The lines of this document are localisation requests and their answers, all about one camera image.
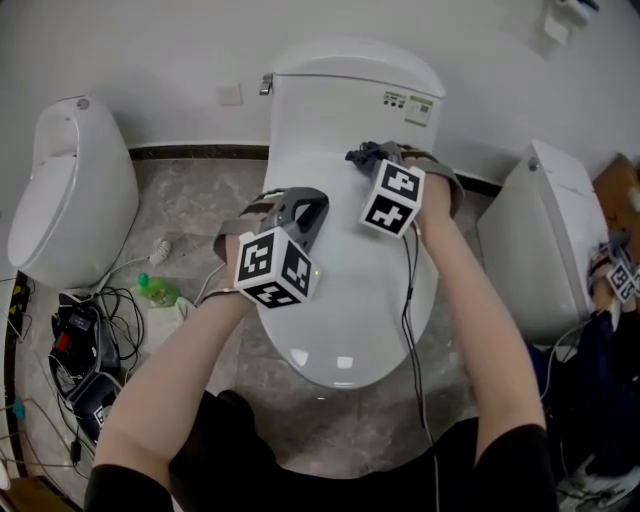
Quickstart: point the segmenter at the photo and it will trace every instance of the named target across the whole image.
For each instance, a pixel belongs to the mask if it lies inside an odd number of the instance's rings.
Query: black sleeve
[[[169,492],[153,478],[121,466],[104,464],[91,470],[84,497],[86,512],[171,512]]]
[[[471,476],[469,507],[557,511],[555,488],[546,431],[523,425],[500,436],[481,455]]]

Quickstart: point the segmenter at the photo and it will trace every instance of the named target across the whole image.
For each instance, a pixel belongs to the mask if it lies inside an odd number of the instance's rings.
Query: forearm
[[[168,485],[168,464],[189,436],[218,355],[251,307],[239,294],[211,298],[167,338],[118,396],[96,464],[130,467]]]
[[[544,426],[535,375],[511,315],[454,222],[423,226],[478,403],[479,455],[512,428]]]

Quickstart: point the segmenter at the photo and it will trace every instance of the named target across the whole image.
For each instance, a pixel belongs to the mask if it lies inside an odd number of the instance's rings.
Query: person's right arm
[[[478,404],[476,460],[502,434],[545,427],[533,367],[502,300],[449,216],[449,183],[427,175],[418,217],[422,240],[449,300],[458,348]]]

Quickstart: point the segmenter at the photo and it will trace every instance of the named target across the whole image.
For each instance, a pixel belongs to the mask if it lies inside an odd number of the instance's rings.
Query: white cube
[[[284,229],[244,233],[239,254],[234,287],[256,304],[279,308],[311,300],[320,270]]]
[[[422,206],[424,171],[383,160],[360,215],[360,223],[401,238]]]

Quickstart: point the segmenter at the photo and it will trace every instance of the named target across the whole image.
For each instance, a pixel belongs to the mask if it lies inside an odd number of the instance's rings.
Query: floor
[[[261,191],[266,162],[248,160],[146,160],[135,162],[141,204],[118,264],[150,254],[158,240],[173,243],[168,260],[155,269],[148,263],[118,273],[113,286],[130,288],[143,270],[165,277],[194,300],[204,277],[220,264],[212,251],[220,222],[237,214]],[[491,199],[469,193],[456,222],[481,259],[475,222]],[[70,443],[50,389],[47,354],[53,342],[50,316],[57,295],[38,286],[29,305],[33,317],[16,358],[16,389],[43,407]],[[132,318],[131,312],[124,312]],[[143,345],[143,358],[153,352]],[[456,421],[474,414],[468,379],[455,348],[450,312],[439,289],[427,329],[418,343],[427,416],[439,437]],[[208,390],[236,389],[256,413],[259,433],[285,467],[335,478],[357,477],[397,466],[428,448],[421,430],[413,376],[408,360],[382,381],[358,391],[317,387],[294,372],[271,345],[257,314],[247,317],[231,337],[211,376]],[[47,420],[27,404],[25,430],[39,459],[68,462],[66,448]],[[25,457],[33,458],[30,450]],[[90,459],[83,453],[78,469],[87,475]],[[70,468],[48,468],[54,482],[82,503],[86,480]]]

